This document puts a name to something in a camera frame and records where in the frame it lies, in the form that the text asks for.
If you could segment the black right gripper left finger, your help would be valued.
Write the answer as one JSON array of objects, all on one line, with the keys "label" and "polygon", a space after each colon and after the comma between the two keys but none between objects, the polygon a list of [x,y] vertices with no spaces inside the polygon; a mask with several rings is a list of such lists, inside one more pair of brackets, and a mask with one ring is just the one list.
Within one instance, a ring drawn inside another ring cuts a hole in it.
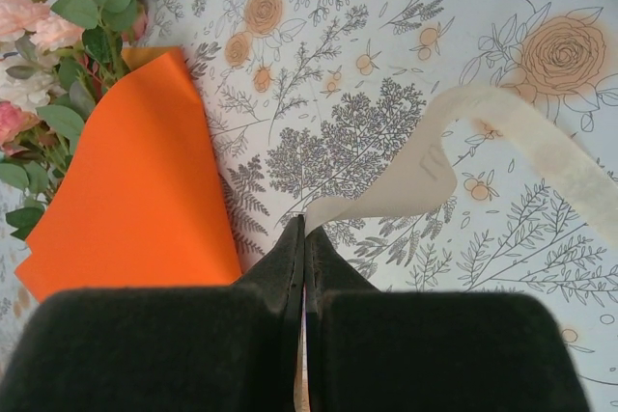
[{"label": "black right gripper left finger", "polygon": [[296,411],[304,220],[225,287],[59,292],[1,382],[5,411]]}]

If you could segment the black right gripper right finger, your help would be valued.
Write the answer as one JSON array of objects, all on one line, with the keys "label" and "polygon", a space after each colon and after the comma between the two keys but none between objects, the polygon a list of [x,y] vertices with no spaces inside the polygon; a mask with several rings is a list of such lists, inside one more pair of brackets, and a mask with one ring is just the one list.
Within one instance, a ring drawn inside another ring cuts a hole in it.
[{"label": "black right gripper right finger", "polygon": [[549,310],[512,292],[386,292],[305,240],[315,411],[585,411]]}]

